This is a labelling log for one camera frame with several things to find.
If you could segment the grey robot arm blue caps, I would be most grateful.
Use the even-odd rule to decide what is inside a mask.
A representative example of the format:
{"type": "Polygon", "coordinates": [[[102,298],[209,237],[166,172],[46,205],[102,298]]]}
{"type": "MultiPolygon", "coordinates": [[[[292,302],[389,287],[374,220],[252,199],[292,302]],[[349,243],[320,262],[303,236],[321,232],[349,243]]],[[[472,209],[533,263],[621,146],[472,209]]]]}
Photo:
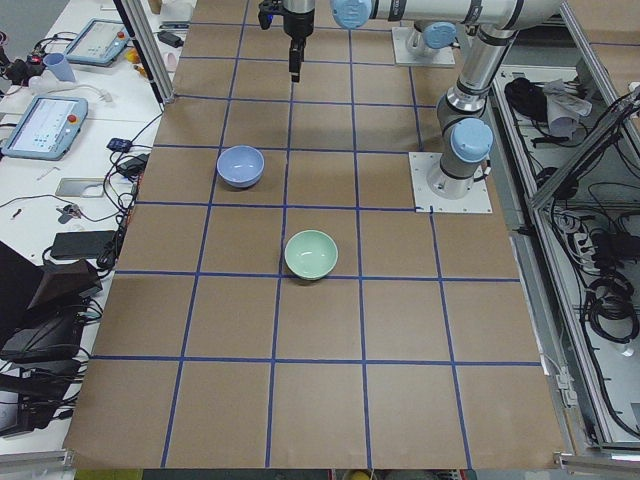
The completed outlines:
{"type": "Polygon", "coordinates": [[[357,29],[370,19],[445,21],[476,25],[476,37],[457,82],[438,104],[444,153],[432,178],[435,191],[467,189],[491,151],[493,133],[479,119],[498,68],[521,30],[557,13],[558,1],[331,1],[334,21],[357,29]]]}

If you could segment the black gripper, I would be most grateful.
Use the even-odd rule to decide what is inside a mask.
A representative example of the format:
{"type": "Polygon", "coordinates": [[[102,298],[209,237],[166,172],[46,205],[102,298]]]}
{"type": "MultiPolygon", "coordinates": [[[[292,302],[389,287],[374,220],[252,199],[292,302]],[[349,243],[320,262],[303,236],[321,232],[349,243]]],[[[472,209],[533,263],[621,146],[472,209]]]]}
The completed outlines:
{"type": "Polygon", "coordinates": [[[291,81],[298,83],[304,62],[305,39],[312,35],[315,19],[314,0],[283,0],[283,28],[291,37],[289,47],[289,73],[291,81]]]}

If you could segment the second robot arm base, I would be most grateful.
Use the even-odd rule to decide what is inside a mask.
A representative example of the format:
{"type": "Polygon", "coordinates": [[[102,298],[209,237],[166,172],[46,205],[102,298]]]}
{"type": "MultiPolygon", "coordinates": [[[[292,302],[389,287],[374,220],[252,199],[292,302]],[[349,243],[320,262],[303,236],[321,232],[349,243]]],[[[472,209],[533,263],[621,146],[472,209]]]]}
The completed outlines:
{"type": "Polygon", "coordinates": [[[407,52],[414,58],[427,58],[449,47],[456,38],[453,23],[437,21],[415,21],[405,41],[407,52]]]}

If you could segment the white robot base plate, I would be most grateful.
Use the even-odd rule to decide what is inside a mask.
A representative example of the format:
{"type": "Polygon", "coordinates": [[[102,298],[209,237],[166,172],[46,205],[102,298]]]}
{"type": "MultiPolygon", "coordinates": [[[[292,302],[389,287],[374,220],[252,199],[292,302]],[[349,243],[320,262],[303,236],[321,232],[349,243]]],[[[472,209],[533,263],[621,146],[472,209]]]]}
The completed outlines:
{"type": "Polygon", "coordinates": [[[438,152],[408,154],[414,210],[418,213],[491,214],[492,206],[480,166],[473,176],[456,180],[440,168],[438,152]]]}

